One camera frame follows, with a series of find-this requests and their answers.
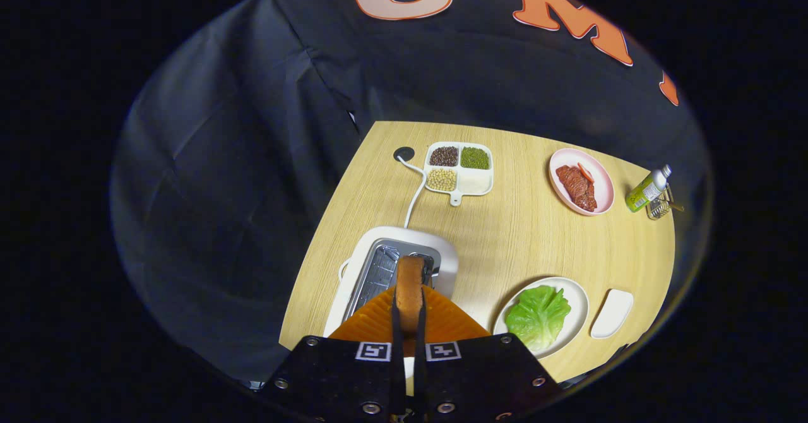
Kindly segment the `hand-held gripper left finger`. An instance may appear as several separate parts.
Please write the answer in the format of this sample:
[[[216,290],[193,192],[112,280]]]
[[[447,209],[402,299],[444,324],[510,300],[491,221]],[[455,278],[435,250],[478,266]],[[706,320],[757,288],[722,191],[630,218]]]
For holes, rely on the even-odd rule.
[[[348,330],[343,338],[301,338],[263,388],[263,403],[293,422],[393,422],[405,415],[395,290],[361,307],[342,329]]]

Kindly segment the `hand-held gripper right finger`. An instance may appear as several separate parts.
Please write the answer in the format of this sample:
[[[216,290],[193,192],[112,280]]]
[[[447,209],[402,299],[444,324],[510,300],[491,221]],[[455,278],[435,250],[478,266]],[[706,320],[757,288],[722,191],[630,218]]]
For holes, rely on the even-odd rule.
[[[562,386],[512,333],[428,342],[426,291],[413,357],[413,421],[518,422],[562,398]]]

